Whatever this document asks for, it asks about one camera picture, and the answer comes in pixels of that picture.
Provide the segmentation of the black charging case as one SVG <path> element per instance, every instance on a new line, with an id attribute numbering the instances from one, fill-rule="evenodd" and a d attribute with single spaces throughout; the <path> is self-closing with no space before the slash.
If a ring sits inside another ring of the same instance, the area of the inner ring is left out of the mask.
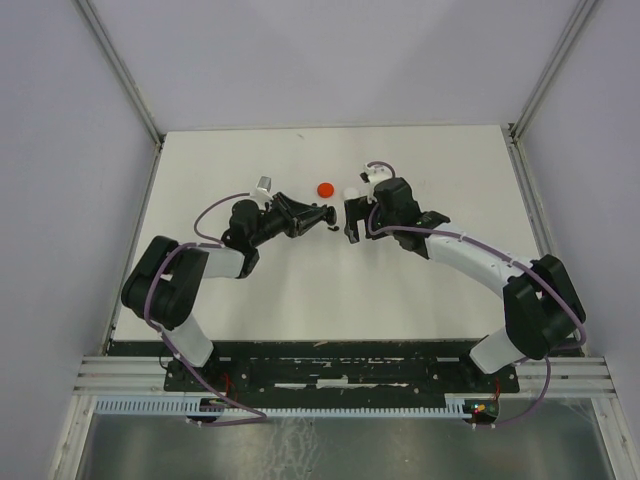
<path id="1" fill-rule="evenodd" d="M 337 212 L 333 206 L 328 206 L 323 215 L 323 221 L 328 226 L 335 226 L 337 223 Z"/>

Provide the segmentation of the white charging case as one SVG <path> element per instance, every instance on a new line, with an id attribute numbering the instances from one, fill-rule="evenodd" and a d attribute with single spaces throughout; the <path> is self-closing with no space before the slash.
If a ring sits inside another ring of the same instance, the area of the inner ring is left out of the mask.
<path id="1" fill-rule="evenodd" d="M 359 198 L 361 196 L 360 191 L 355 187 L 345 188 L 342 192 L 342 197 L 345 201 Z"/>

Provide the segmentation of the orange charging case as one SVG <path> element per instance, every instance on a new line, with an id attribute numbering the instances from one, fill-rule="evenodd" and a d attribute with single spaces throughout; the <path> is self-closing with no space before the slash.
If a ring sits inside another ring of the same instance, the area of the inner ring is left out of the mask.
<path id="1" fill-rule="evenodd" d="M 331 198 L 335 193 L 335 187 L 329 182 L 322 182 L 317 186 L 316 192 L 321 198 Z"/>

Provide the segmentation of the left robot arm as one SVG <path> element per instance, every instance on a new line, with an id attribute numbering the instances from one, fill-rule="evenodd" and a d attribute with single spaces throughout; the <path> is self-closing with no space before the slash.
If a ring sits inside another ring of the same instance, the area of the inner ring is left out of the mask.
<path id="1" fill-rule="evenodd" d="M 337 214 L 329 205 L 304 204 L 288 196 L 265 193 L 259 202 L 249 193 L 231 195 L 229 227 L 222 238 L 203 243 L 152 239 L 125 281 L 121 303 L 150 328 L 179 360 L 188 364 L 187 379 L 209 390 L 221 378 L 213 360 L 214 345 L 193 315 L 201 282 L 206 278 L 244 279 L 257 265 L 258 247 L 283 234 L 298 238 L 324 222 L 334 226 Z"/>

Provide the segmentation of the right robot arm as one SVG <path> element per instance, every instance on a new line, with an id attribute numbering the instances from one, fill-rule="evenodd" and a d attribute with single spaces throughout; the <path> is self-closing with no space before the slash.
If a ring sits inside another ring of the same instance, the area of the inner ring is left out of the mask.
<path id="1" fill-rule="evenodd" d="M 516 256 L 474 238 L 448 216 L 422 210 L 401 177 L 372 180 L 366 194 L 347 196 L 344 208 L 351 243 L 391 236 L 402 249 L 457 270 L 502 300 L 503 327 L 478 341 L 458 368 L 467 389 L 483 390 L 514 362 L 584 345 L 586 314 L 559 258 Z"/>

